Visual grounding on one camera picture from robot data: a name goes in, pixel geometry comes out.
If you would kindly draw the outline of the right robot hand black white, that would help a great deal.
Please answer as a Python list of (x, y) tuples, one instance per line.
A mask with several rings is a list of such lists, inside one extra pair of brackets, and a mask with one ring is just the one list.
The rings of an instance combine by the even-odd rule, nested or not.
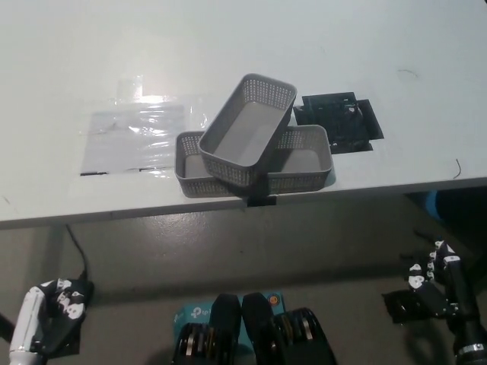
[(446, 240), (432, 243), (432, 251), (409, 266), (409, 289), (431, 316), (446, 319), (452, 332), (479, 330), (479, 307), (462, 259)]

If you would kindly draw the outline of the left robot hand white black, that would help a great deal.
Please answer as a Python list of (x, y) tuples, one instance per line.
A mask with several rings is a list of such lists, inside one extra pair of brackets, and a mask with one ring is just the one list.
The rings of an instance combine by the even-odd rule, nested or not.
[(11, 363), (58, 355), (79, 334), (93, 291), (89, 280), (61, 278), (29, 289), (11, 339)]

